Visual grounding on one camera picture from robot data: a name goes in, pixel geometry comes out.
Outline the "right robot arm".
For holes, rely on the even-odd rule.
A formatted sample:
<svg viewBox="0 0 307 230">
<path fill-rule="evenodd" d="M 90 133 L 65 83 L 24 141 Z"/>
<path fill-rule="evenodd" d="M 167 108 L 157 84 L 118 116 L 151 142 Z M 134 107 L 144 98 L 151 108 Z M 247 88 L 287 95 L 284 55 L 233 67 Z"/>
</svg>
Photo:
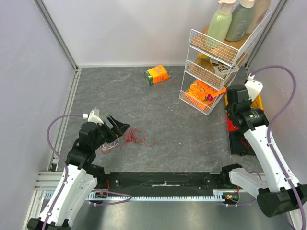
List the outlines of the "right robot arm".
<svg viewBox="0 0 307 230">
<path fill-rule="evenodd" d="M 233 164 L 222 168 L 221 186 L 229 189 L 237 185 L 244 189 L 256 199 L 267 217 L 299 209 L 307 201 L 307 186 L 300 183 L 282 158 L 263 110 L 251 108 L 252 100 L 244 85 L 228 87 L 226 95 L 228 117 L 251 145 L 266 180 Z"/>
</svg>

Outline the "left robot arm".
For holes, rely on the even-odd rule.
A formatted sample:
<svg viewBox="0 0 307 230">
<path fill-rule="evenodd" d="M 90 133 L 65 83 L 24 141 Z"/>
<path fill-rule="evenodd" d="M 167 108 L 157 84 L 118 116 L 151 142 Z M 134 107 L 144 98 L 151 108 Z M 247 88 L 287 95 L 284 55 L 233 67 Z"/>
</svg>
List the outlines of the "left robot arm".
<svg viewBox="0 0 307 230">
<path fill-rule="evenodd" d="M 27 223 L 29 230 L 70 230 L 73 222 L 92 191 L 104 186 L 104 168 L 94 165 L 96 150 L 105 143 L 112 143 L 130 128 L 112 116 L 107 116 L 109 127 L 95 111 L 79 115 L 86 120 L 79 131 L 67 158 L 58 156 L 64 164 L 64 171 L 45 209 L 39 217 Z"/>
</svg>

